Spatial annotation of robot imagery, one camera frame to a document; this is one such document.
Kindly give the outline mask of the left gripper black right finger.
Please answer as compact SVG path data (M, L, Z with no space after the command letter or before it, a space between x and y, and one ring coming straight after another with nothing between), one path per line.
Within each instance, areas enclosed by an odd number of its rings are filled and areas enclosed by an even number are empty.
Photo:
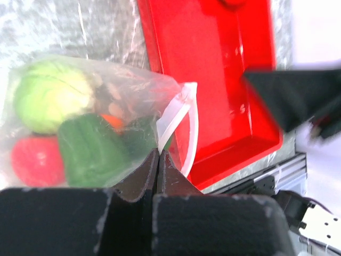
M294 255L283 210L263 195L204 195L160 155L153 255Z

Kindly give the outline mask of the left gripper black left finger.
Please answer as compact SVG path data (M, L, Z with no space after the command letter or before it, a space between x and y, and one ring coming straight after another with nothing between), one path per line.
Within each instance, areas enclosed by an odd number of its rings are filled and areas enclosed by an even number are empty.
M1 255L150 255L159 153L111 188L1 191Z

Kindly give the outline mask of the green bell pepper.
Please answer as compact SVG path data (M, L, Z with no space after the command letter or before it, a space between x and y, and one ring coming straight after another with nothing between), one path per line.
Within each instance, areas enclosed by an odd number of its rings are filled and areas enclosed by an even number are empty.
M156 119L141 117L116 131L103 117L84 114L63 122L57 138L69 186L111 187L157 147Z

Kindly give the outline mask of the green lime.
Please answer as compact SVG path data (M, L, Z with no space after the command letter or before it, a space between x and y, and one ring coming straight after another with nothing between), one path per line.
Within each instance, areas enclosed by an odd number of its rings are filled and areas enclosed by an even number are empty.
M174 137L174 135L172 134L172 135L170 136L170 138L167 140L167 142L166 142L166 144L165 144L165 146L164 146L164 150L169 150L169 148L170 148L170 146L171 146L171 143L172 143L172 141L173 141L173 137Z

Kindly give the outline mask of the orange fruit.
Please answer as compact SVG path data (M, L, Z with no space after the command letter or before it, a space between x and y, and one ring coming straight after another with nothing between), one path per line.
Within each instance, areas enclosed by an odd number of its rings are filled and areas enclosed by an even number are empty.
M107 114L101 115L104 120L106 120L117 133L122 133L124 123L121 119Z

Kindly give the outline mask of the red apple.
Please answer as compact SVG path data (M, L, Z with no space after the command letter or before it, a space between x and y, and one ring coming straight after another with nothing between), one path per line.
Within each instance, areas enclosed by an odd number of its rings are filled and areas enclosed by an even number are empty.
M51 187L66 181L56 136L18 140L11 151L11 165L27 186Z

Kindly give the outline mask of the clear zip top bag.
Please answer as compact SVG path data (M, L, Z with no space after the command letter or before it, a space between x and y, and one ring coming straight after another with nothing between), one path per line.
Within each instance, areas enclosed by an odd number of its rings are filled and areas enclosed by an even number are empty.
M66 56L10 70L1 87L1 188L110 187L152 150L187 177L198 144L196 82Z

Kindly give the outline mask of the light green apple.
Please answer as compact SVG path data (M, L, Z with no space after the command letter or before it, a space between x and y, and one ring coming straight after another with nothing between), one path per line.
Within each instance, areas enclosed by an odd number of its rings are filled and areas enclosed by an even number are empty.
M94 89L78 68L61 61L39 61L27 66L13 96L22 123L35 133L53 134L67 119L89 111Z

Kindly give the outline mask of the red tomato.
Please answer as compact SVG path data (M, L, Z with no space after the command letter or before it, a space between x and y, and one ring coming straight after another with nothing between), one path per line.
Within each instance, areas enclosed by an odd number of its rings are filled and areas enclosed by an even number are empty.
M221 0L222 4L228 8L239 8L244 5L246 0Z

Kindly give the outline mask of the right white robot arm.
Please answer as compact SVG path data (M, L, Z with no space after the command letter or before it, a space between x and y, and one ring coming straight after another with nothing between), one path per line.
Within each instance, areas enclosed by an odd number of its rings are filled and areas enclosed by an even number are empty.
M340 69L244 71L276 123L290 132L310 122L311 138L340 133Z

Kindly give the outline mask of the red plastic bin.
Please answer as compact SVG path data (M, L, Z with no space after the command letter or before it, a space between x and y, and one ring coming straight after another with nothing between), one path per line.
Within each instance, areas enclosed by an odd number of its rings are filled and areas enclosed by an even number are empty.
M199 138L189 180L205 189L278 150L282 133L242 77L275 68L270 1L138 1L152 71L197 82Z

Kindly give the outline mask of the aluminium rail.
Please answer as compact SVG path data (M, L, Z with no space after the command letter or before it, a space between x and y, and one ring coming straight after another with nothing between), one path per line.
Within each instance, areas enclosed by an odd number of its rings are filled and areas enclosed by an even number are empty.
M296 153L276 165L262 169L238 181L214 188L206 194L264 194L275 195L290 190L306 194L307 160L305 153Z

